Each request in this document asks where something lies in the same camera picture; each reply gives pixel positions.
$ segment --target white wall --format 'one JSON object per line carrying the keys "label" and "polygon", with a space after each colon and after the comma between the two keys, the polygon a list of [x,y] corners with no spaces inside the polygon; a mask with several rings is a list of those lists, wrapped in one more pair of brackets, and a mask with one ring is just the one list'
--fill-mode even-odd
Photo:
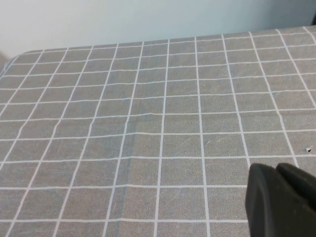
{"label": "white wall", "polygon": [[1,0],[0,53],[310,25],[315,0]]}

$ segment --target grid pattern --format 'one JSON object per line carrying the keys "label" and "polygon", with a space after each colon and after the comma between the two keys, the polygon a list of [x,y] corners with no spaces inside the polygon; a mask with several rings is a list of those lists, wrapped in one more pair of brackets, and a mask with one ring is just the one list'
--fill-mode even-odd
{"label": "grid pattern", "polygon": [[315,38],[304,27],[12,59],[0,235],[249,235],[252,163],[316,175]]}

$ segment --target white grid line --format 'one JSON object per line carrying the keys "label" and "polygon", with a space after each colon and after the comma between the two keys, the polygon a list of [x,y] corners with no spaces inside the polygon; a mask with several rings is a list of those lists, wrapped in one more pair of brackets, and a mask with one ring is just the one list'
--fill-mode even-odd
{"label": "white grid line", "polygon": [[[0,220],[0,222],[12,222],[13,220]],[[100,222],[143,222],[154,223],[154,219],[129,219],[129,218],[117,218],[117,219],[62,219],[60,222],[74,222],[74,223],[100,223]],[[206,220],[184,220],[184,219],[161,219],[157,220],[159,223],[206,223]],[[32,220],[16,220],[16,223],[34,223],[34,222],[57,222],[57,219],[32,219]],[[248,220],[209,220],[209,223],[248,223]]]}
{"label": "white grid line", "polygon": [[[298,89],[298,90],[274,90],[272,93],[281,93],[281,92],[310,92],[316,91],[316,89]],[[235,93],[235,95],[250,95],[250,94],[269,94],[270,92],[239,92]],[[224,95],[234,95],[234,93],[225,93],[225,94],[201,94],[200,96],[224,96]],[[167,95],[167,98],[173,97],[195,97],[198,94],[191,95]],[[151,97],[136,97],[135,100],[147,100],[147,99],[161,99],[164,96],[151,96]],[[130,100],[131,97],[126,98],[116,98],[116,99],[102,99],[101,101],[119,101],[119,100]],[[69,103],[79,103],[79,102],[98,102],[98,99],[85,99],[85,100],[72,100]],[[40,102],[25,102],[25,103],[0,103],[0,105],[33,105],[33,104],[55,104],[55,103],[67,103],[67,101],[40,101]]]}
{"label": "white grid line", "polygon": [[[165,69],[165,68],[146,68],[146,69],[140,69],[140,71],[146,71],[146,70],[155,70],[155,69]],[[111,72],[136,72],[135,69],[130,70],[111,70]],[[109,71],[94,71],[94,72],[83,72],[83,74],[94,74],[94,73],[107,73]],[[74,74],[80,74],[80,73],[56,73],[55,75],[74,75]],[[301,75],[315,75],[316,73],[301,73]],[[31,76],[51,76],[52,74],[34,74]],[[287,77],[287,76],[296,76],[297,73],[291,73],[291,74],[282,74],[282,75],[266,75],[267,78],[270,77]],[[4,75],[2,78],[5,77],[25,77],[26,75]],[[262,78],[263,76],[244,76],[244,77],[233,77],[232,79],[242,79],[242,78]],[[229,79],[229,78],[217,78],[217,79],[200,79],[200,80],[222,80],[222,79]]]}
{"label": "white grid line", "polygon": [[[141,52],[140,52],[140,56],[139,56],[138,70],[137,70],[136,77],[135,77],[135,82],[134,82],[134,87],[133,87],[133,92],[132,92],[132,98],[131,98],[130,104],[129,104],[128,116],[127,116],[126,123],[125,123],[125,127],[124,127],[124,135],[123,135],[123,137],[122,137],[122,142],[121,142],[121,145],[120,145],[119,159],[118,159],[117,168],[116,168],[116,171],[115,171],[115,176],[114,176],[113,185],[116,184],[116,181],[117,181],[117,178],[118,178],[120,158],[122,157],[123,145],[124,145],[125,136],[126,136],[126,131],[127,131],[127,124],[128,124],[128,121],[129,121],[129,117],[130,117],[131,111],[132,111],[133,97],[134,97],[134,94],[135,94],[136,83],[137,83],[137,79],[138,79],[138,73],[139,73],[140,62],[141,62],[141,58],[142,58],[142,54],[143,54],[143,49],[144,49],[144,42],[142,43],[142,48],[141,48]],[[110,218],[110,213],[111,213],[111,208],[112,208],[112,202],[113,202],[114,191],[115,191],[115,187],[112,188],[112,192],[111,192],[111,196],[110,196],[110,201],[109,201],[109,206],[108,206],[108,212],[107,212],[107,216],[106,216],[107,220],[109,220],[109,218]],[[106,235],[107,227],[108,227],[108,221],[106,221],[106,222],[105,222],[105,225],[104,225],[103,235],[102,235],[103,237],[105,237],[105,235]]]}
{"label": "white grid line", "polygon": [[[248,156],[250,159],[256,158],[292,158],[291,154],[288,155],[261,155],[261,156]],[[308,154],[308,155],[296,155],[296,157],[301,158],[316,158],[316,155]],[[107,160],[118,160],[118,159],[159,159],[159,157],[121,157],[121,158],[95,158],[95,159],[82,159],[81,161],[107,161]],[[244,159],[246,156],[235,156],[235,157],[204,157],[205,159]],[[201,157],[161,157],[161,159],[201,159]],[[78,161],[78,159],[58,159],[58,160],[18,160],[18,161],[0,161],[0,163],[4,164],[20,164],[20,163],[60,163],[60,162],[72,162]]]}
{"label": "white grid line", "polygon": [[201,145],[201,160],[202,160],[202,173],[203,173],[203,191],[204,191],[204,207],[205,207],[205,218],[207,221],[206,232],[207,236],[211,236],[210,225],[209,225],[209,207],[208,207],[208,198],[207,198],[207,187],[206,187],[206,169],[205,169],[205,159],[204,159],[204,142],[203,142],[203,126],[202,126],[202,115],[201,115],[201,99],[199,91],[199,76],[198,76],[198,47],[197,47],[197,38],[195,37],[195,53],[196,53],[196,74],[197,74],[197,100],[198,100],[198,118],[199,118],[199,135],[200,135],[200,145]]}
{"label": "white grid line", "polygon": [[[283,133],[283,132],[314,132],[316,129],[299,129],[299,130],[271,130],[271,131],[244,131],[244,134],[262,134],[262,133]],[[150,132],[131,132],[125,133],[125,135],[152,135],[160,136],[161,133],[150,133]],[[242,132],[204,132],[202,135],[230,135],[230,134],[242,134]],[[164,135],[201,135],[201,133],[164,133]],[[89,138],[104,138],[104,137],[120,137],[124,134],[111,134],[111,135],[99,135],[99,136],[89,136]],[[38,140],[63,140],[63,139],[86,139],[87,136],[82,137],[44,137],[44,138],[19,138],[19,139],[0,139],[0,141],[38,141]]]}
{"label": "white grid line", "polygon": [[[52,190],[52,189],[112,189],[115,188],[163,188],[163,189],[186,189],[186,188],[204,188],[205,185],[134,185],[134,184],[121,184],[114,186],[54,186],[54,187],[34,187],[30,190]],[[207,188],[247,188],[247,185],[206,185]],[[27,190],[27,187],[3,187],[0,190]]]}
{"label": "white grid line", "polygon": [[[314,44],[306,44],[306,45],[301,45],[301,46],[315,46]],[[288,48],[290,46],[280,46],[280,47],[271,47],[271,48],[260,48],[260,50],[263,49],[277,49],[277,48]],[[234,49],[234,50],[226,50],[226,52],[234,52],[234,51],[254,51],[253,48],[249,49]],[[205,54],[205,53],[218,53],[218,52],[223,52],[225,53],[224,50],[220,51],[207,51],[207,52],[198,52],[197,54]],[[175,53],[175,54],[169,54],[169,56],[175,56],[175,55],[195,55],[195,53]],[[159,55],[151,55],[151,56],[143,56],[142,58],[149,58],[149,57],[161,57],[161,56],[167,56],[167,54],[159,54]],[[139,57],[127,57],[127,58],[116,58],[115,60],[124,60],[124,59],[133,59],[133,58],[139,58]],[[296,58],[295,60],[297,61],[302,61],[302,60],[315,60],[316,58]],[[77,60],[77,61],[66,61],[63,63],[78,63],[78,62],[85,62],[86,60]],[[100,59],[88,59],[88,61],[111,61],[110,58],[100,58]],[[291,59],[278,59],[278,60],[266,60],[266,61],[261,61],[262,63],[272,63],[272,62],[287,62],[291,61]],[[42,63],[36,63],[36,64],[57,64],[60,63],[60,61],[55,61],[55,62],[42,62]],[[236,62],[236,63],[229,63],[228,64],[251,64],[251,63],[258,63],[258,62]],[[33,65],[35,63],[12,63],[12,65]],[[211,64],[211,65],[198,65],[198,67],[210,67],[210,66],[225,66],[226,64]]]}
{"label": "white grid line", "polygon": [[[60,64],[57,66],[55,72],[58,70],[59,66],[61,65],[62,61],[64,60],[64,58],[65,58],[65,56],[66,56],[66,53],[67,53],[67,52],[65,52],[64,57],[63,57],[62,60],[60,61]],[[76,85],[79,83],[80,77],[81,77],[81,75],[78,77]],[[50,84],[52,78],[53,78],[53,75],[51,76],[51,78],[50,78],[49,82],[47,83],[47,85]],[[73,91],[72,91],[72,94],[71,94],[71,96],[69,97],[69,100],[68,100],[68,101],[71,100],[71,98],[72,98],[72,96],[73,96],[73,94],[74,94],[75,89],[76,89],[76,87],[74,87],[74,89],[73,89]],[[39,170],[39,168],[40,168],[41,162],[43,161],[43,159],[44,159],[44,157],[45,157],[45,155],[46,155],[46,153],[47,153],[47,151],[48,151],[48,148],[49,148],[50,144],[52,143],[52,140],[53,140],[52,138],[55,136],[56,128],[57,128],[57,126],[59,125],[59,123],[61,122],[61,118],[64,116],[68,105],[69,105],[69,103],[66,104],[66,106],[65,106],[65,108],[64,108],[64,110],[63,110],[63,113],[62,113],[60,119],[58,120],[57,124],[54,126],[54,130],[53,130],[53,133],[52,133],[52,135],[51,135],[51,139],[49,140],[49,142],[48,142],[48,144],[47,144],[47,146],[46,146],[46,148],[45,148],[45,151],[44,151],[43,155],[41,156],[41,158],[40,158],[40,160],[39,160],[39,162],[38,162],[38,165],[37,165],[37,167],[36,167],[36,169],[35,169],[35,172],[34,172],[32,178],[31,178],[31,180],[30,180],[30,183],[29,183],[29,185],[28,185],[28,189],[25,191],[25,193],[24,193],[24,195],[23,195],[23,197],[22,197],[22,200],[21,200],[21,202],[20,202],[19,208],[18,208],[18,210],[17,210],[17,212],[16,212],[16,214],[15,214],[15,216],[14,216],[14,220],[17,219],[17,217],[18,217],[18,215],[19,215],[19,213],[20,213],[20,211],[21,211],[21,209],[22,209],[24,200],[25,200],[25,198],[26,198],[26,196],[27,196],[27,194],[28,194],[28,192],[29,192],[29,188],[32,186],[32,183],[33,183],[33,181],[34,181],[34,179],[35,179],[35,177],[36,177],[36,174],[37,174],[37,172],[38,172],[38,170]],[[14,223],[15,223],[15,222],[13,221],[12,224],[10,225],[10,228],[9,228],[7,234],[6,234],[6,237],[8,237],[8,236],[10,235],[10,232],[11,232],[13,226],[14,226]]]}
{"label": "white grid line", "polygon": [[[161,182],[161,163],[162,163],[162,149],[163,149],[163,136],[164,136],[164,117],[166,109],[166,96],[167,96],[167,81],[168,81],[168,66],[169,66],[169,46],[170,40],[168,40],[167,47],[167,60],[166,60],[166,73],[164,81],[164,96],[163,96],[163,108],[161,118],[161,136],[160,136],[160,149],[159,149],[159,164],[158,164],[158,180],[157,180],[157,196],[156,196],[156,208],[155,208],[155,220],[158,220],[159,213],[159,197],[160,197],[160,182]],[[154,225],[154,237],[157,236],[158,222],[155,221]]]}
{"label": "white grid line", "polygon": [[[112,59],[112,61],[111,61],[111,65],[110,65],[109,71],[111,71],[111,68],[112,68],[112,65],[113,65],[115,56],[116,56],[116,54],[117,54],[117,51],[118,51],[118,44],[117,44],[117,46],[116,46],[116,48],[115,48],[114,56],[113,56],[113,59]],[[89,125],[88,136],[87,136],[87,138],[86,138],[86,140],[85,140],[83,149],[82,149],[82,151],[81,151],[79,160],[78,160],[78,162],[77,162],[77,166],[76,166],[76,168],[75,168],[75,171],[74,171],[74,173],[73,173],[73,176],[72,176],[72,179],[71,179],[71,182],[70,182],[70,186],[69,186],[69,188],[68,188],[68,190],[67,190],[67,193],[66,193],[66,196],[65,196],[63,205],[62,205],[62,207],[61,207],[61,210],[60,210],[60,213],[59,213],[59,217],[58,217],[58,221],[57,221],[57,224],[56,224],[56,227],[55,227],[55,230],[54,230],[53,237],[55,237],[55,236],[57,235],[57,231],[58,231],[58,228],[59,228],[60,220],[62,219],[62,216],[63,216],[64,210],[65,210],[65,206],[66,206],[66,203],[67,203],[67,200],[68,200],[68,197],[69,197],[71,188],[72,188],[72,186],[74,185],[74,181],[75,181],[76,174],[77,174],[77,171],[78,171],[79,166],[80,166],[80,162],[81,162],[81,160],[82,160],[82,157],[83,157],[85,148],[86,148],[87,143],[88,143],[88,140],[89,140],[89,138],[90,138],[91,131],[92,131],[92,125],[93,125],[93,123],[94,123],[94,121],[95,121],[95,119],[96,119],[96,116],[97,116],[97,113],[98,113],[98,110],[99,110],[99,107],[100,107],[100,104],[101,104],[101,99],[102,99],[102,97],[103,97],[105,88],[106,88],[106,86],[107,86],[107,82],[108,82],[108,80],[109,80],[109,76],[110,76],[110,72],[108,73],[107,78],[106,78],[106,80],[105,80],[105,84],[104,84],[104,87],[103,87],[103,89],[102,89],[102,92],[101,92],[101,95],[100,95],[100,99],[99,99],[98,105],[97,105],[96,110],[95,110],[95,113],[94,113],[93,120],[92,120],[92,122],[91,122],[90,125]]]}
{"label": "white grid line", "polygon": [[239,114],[238,103],[237,103],[235,89],[234,89],[234,84],[233,84],[233,79],[232,79],[232,75],[231,75],[231,69],[230,69],[230,66],[229,66],[229,63],[228,63],[228,57],[227,57],[227,52],[226,52],[226,45],[225,45],[225,40],[224,40],[224,36],[223,35],[222,35],[222,40],[223,40],[223,46],[224,46],[224,51],[225,51],[225,58],[226,58],[226,62],[227,62],[227,71],[228,71],[228,75],[229,75],[229,78],[230,78],[230,81],[231,81],[231,88],[232,88],[232,95],[233,95],[233,98],[234,98],[235,110],[236,110],[236,114],[237,114],[237,117],[238,117],[238,123],[239,123],[239,129],[240,129],[243,149],[244,149],[244,152],[245,152],[245,155],[246,155],[248,168],[250,168],[250,160],[249,160],[249,157],[248,157],[249,156],[248,149],[247,149],[247,145],[246,145],[245,136],[244,136],[244,133],[243,133],[241,117],[240,117],[240,114]]}
{"label": "white grid line", "polygon": [[250,37],[251,37],[251,41],[252,41],[253,47],[254,47],[254,49],[255,49],[255,53],[256,53],[256,56],[257,56],[257,59],[258,59],[258,62],[259,62],[259,65],[260,65],[260,68],[261,68],[263,77],[264,77],[264,79],[265,79],[265,81],[266,81],[266,84],[267,84],[267,87],[268,87],[268,90],[269,90],[269,93],[270,93],[270,97],[271,97],[271,99],[272,99],[272,102],[273,102],[273,105],[274,105],[274,107],[275,107],[275,109],[276,109],[276,112],[277,112],[277,114],[278,114],[278,116],[279,116],[280,123],[281,123],[281,126],[282,126],[282,130],[283,130],[283,132],[284,132],[284,136],[285,136],[286,142],[287,142],[287,144],[288,144],[288,147],[289,147],[289,149],[290,149],[290,151],[291,151],[291,154],[292,154],[292,157],[293,157],[295,166],[296,166],[296,167],[299,167],[298,162],[297,162],[297,159],[296,159],[296,157],[295,157],[295,153],[294,153],[293,148],[292,148],[292,145],[291,145],[290,140],[289,140],[289,138],[288,138],[288,136],[287,136],[287,132],[286,132],[286,129],[285,129],[285,126],[284,126],[284,122],[283,122],[282,115],[281,115],[281,113],[279,112],[279,109],[277,108],[277,104],[276,104],[276,101],[275,101],[274,96],[273,96],[273,94],[272,94],[272,91],[271,91],[269,82],[268,82],[268,80],[267,80],[266,73],[265,73],[265,71],[263,70],[262,64],[261,64],[261,62],[260,62],[260,58],[259,58],[258,52],[257,52],[257,50],[256,50],[255,42],[254,42],[254,40],[253,40],[253,37],[252,37],[251,32],[249,32],[249,34],[250,34]]}

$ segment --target black object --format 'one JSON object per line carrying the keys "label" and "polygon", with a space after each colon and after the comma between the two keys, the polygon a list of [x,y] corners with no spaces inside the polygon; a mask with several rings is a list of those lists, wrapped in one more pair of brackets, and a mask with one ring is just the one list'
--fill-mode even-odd
{"label": "black object", "polygon": [[295,166],[252,164],[245,206],[251,237],[316,237],[316,178]]}
{"label": "black object", "polygon": [[316,25],[316,12],[315,12],[311,26],[314,26],[314,25]]}

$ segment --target plaid fabric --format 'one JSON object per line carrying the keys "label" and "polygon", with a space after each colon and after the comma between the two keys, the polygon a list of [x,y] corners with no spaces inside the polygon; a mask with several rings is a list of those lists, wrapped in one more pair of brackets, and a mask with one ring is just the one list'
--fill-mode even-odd
{"label": "plaid fabric", "polygon": [[27,52],[0,78],[0,235],[247,236],[249,166],[316,175],[316,27]]}

